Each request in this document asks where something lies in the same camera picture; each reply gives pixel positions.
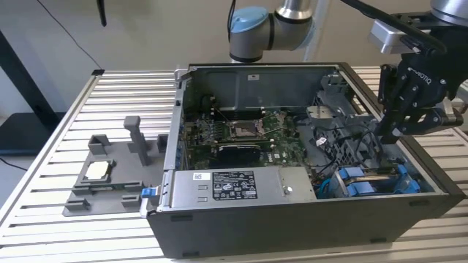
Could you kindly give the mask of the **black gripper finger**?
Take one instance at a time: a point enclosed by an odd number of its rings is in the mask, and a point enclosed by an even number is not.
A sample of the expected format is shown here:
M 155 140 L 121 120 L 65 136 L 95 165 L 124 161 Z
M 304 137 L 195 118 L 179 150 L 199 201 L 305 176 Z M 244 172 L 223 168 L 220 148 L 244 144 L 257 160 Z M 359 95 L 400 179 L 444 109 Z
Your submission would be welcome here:
M 463 125 L 463 115 L 452 108 L 445 113 L 440 108 L 417 109 L 401 123 L 404 135 L 425 135 Z
M 391 64 L 381 65 L 379 103 L 383 105 L 383 117 L 379 136 L 383 144 L 395 144 L 403 134 L 401 124 L 417 91 L 411 70 Z

